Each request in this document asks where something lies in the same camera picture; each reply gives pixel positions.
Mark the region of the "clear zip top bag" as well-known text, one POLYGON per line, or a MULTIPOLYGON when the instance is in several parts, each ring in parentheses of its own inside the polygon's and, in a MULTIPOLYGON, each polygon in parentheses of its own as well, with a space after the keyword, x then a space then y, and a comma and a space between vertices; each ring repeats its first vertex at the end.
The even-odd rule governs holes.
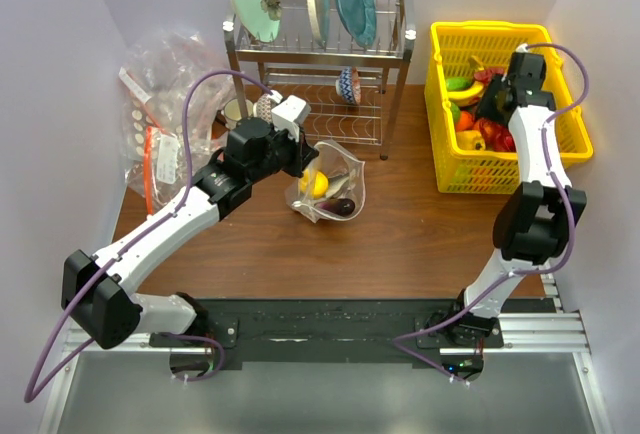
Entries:
POLYGON ((318 156, 285 191, 290 209, 309 221, 347 222, 366 200, 365 162, 335 141, 318 141, 318 156))

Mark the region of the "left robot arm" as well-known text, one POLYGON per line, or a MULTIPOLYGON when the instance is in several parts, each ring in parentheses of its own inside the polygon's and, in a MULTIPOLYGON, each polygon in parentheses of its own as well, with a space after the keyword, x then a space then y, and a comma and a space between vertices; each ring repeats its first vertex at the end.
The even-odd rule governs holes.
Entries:
POLYGON ((200 344, 207 316, 185 294, 141 295, 142 282, 191 238, 246 202, 253 186, 285 172, 299 178, 318 151, 297 121, 249 118, 228 134, 224 148, 174 199, 119 241, 88 255, 77 250, 63 268, 61 304, 101 348, 134 333, 171 333, 185 346, 200 344))

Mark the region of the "yellow toy lemon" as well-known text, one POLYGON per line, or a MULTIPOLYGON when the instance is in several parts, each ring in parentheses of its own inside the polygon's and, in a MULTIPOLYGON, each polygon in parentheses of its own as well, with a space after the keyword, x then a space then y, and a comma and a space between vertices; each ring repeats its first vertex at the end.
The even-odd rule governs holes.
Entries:
POLYGON ((310 195, 312 199, 320 199, 325 196, 329 188, 328 177, 321 171, 306 169, 298 180, 300 194, 310 195))

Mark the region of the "yellow toy pepper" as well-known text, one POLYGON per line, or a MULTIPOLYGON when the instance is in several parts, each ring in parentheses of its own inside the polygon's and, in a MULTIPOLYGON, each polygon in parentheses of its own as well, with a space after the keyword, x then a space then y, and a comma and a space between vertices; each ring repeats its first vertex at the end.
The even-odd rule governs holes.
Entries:
POLYGON ((465 130, 456 133, 456 142, 461 150, 485 151, 486 142, 480 131, 465 130))

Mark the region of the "purple toy eggplant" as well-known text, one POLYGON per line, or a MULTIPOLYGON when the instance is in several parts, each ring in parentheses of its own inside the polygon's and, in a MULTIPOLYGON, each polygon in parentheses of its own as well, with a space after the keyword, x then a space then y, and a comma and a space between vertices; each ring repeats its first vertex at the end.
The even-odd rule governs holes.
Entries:
POLYGON ((330 214, 347 218, 354 213, 356 204, 349 198, 331 198, 317 203, 315 207, 330 214))

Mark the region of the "grey toy fish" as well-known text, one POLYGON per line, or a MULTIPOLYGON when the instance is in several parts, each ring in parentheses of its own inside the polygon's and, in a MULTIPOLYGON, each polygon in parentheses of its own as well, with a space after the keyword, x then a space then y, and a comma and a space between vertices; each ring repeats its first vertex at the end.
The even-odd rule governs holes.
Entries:
POLYGON ((339 198, 350 193, 357 184, 358 177, 354 173, 344 173, 328 178, 325 197, 339 198))

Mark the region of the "green toy lime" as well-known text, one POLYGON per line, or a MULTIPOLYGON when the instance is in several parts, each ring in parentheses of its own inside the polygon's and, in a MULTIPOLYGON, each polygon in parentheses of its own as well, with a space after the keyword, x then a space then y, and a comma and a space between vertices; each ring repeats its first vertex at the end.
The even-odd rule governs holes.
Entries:
POLYGON ((452 103, 450 105, 450 111, 451 111, 453 124, 456 125, 459 122, 461 110, 457 104, 452 103))

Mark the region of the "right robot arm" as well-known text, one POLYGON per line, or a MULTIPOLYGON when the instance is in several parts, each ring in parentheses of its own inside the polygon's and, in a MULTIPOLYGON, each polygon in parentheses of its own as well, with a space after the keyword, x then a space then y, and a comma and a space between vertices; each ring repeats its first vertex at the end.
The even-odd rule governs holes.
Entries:
POLYGON ((494 222, 494 251, 476 280, 464 289, 440 333, 459 347, 492 334, 502 308, 533 274, 551 272, 550 260, 565 263, 575 227, 587 204, 561 162, 555 120, 561 111, 544 90, 547 65, 532 45, 512 54, 508 69, 494 77, 479 104, 482 116, 506 128, 518 157, 519 184, 494 222))

